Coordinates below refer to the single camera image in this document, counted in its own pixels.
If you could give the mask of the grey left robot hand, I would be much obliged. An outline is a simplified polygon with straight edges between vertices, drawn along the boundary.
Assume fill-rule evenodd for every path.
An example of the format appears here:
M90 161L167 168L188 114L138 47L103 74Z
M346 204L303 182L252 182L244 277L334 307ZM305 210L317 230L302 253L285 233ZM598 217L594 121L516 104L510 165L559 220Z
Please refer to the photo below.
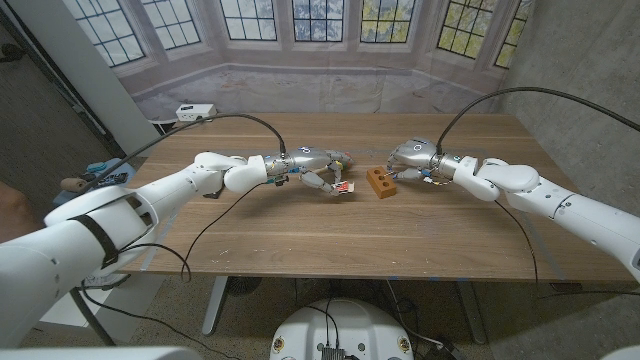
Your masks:
M342 173L354 164L347 152L302 146L284 157L266 157L264 163L266 182L276 186L283 185L290 175L297 174L304 185L332 196L352 193L355 188L354 183L342 179Z

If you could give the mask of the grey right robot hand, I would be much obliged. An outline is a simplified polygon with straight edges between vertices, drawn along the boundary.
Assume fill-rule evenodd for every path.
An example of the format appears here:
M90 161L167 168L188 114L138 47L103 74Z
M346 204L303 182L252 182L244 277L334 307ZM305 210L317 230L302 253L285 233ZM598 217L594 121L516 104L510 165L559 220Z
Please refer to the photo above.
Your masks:
M431 141L415 137L390 153L386 171L396 180L422 181L440 186L453 181L454 169L446 169L444 156L437 154Z

